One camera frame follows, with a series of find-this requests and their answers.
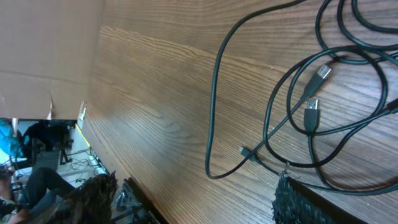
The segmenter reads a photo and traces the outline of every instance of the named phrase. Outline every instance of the person's hand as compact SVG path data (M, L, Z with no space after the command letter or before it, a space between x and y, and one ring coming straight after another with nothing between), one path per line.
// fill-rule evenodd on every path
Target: person's hand
M20 221L23 221L27 218L29 218L29 210L21 209L17 214L11 216L8 223L9 224L19 223Z
M0 196L4 199L11 200L11 176L14 170L0 169L1 174L6 174L5 177L0 177Z

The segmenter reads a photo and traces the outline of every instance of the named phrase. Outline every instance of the cardboard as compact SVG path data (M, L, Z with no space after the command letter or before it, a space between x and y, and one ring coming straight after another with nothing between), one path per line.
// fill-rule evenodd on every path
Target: cardboard
M104 0L0 1L0 117L77 119Z

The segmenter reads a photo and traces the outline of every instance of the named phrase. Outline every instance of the wood grain surface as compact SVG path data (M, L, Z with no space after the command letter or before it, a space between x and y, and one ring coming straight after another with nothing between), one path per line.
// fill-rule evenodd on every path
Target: wood grain surface
M273 223L271 202L278 177L252 162L233 175L210 180L205 174L210 87L221 41L240 18L281 4L258 0L108 0L103 15L90 100L83 133L119 182L133 177L170 223ZM350 44L339 32L333 1L322 20L331 46ZM214 174L233 168L243 157L241 145L254 147L262 135L264 112L276 82L294 64L321 51L315 16L321 1L256 17L243 25L224 54L218 81L216 129L211 157ZM362 27L346 2L348 29L374 44L398 41ZM359 2L363 16L398 27L396 0ZM328 57L313 63L300 78L303 85ZM397 68L381 63L389 79L391 101L398 97ZM285 117L289 83L277 95L271 128ZM319 131L367 117L377 105L380 81L371 66L337 65L317 94L322 110ZM303 109L294 118L301 124ZM336 185L365 189L397 180L398 117L379 119L360 131L323 170ZM325 158L346 132L315 139ZM286 124L271 139L286 158L310 162L307 140ZM284 164L261 151L277 170ZM292 169L292 176L322 183L313 169ZM319 192L369 223L395 223L398 192L350 197Z

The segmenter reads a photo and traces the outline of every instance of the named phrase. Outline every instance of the dark pants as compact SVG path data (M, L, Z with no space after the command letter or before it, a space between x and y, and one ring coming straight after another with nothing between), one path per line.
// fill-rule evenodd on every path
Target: dark pants
M40 167L29 177L23 189L22 201L30 214L36 216L49 208L57 197L64 196L75 189L57 172L47 167Z

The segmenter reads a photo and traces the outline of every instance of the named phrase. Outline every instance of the table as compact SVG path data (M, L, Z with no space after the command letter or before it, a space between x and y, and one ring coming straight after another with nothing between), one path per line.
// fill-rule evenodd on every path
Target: table
M107 0L90 81L83 134L119 182L132 177L170 223L273 223L271 202L278 177L247 162L233 175L210 180L205 174L210 86L221 41L243 16L280 1ZM269 95L294 64L321 51L315 38L320 1L256 17L231 39L221 63L211 170L220 174L243 157L241 145L261 139ZM322 20L330 46L348 45L337 27L333 1ZM396 1L360 1L365 18L398 24ZM349 6L345 22L359 38L391 44L383 35L359 25ZM300 78L296 93L318 66ZM388 101L398 96L398 72L382 63L390 86ZM277 95L271 127L285 116L287 86ZM370 66L337 65L317 94L322 110L319 130L368 116L380 95ZM301 124L303 109L294 118ZM377 120L356 134L323 170L336 185L361 189L396 180L398 117ZM315 139L320 159L345 133ZM310 162L306 137L286 124L271 139L283 156ZM277 170L284 164L262 150L262 159ZM300 180L321 185L313 169L291 169ZM393 223L398 192L374 197L322 196L370 223Z

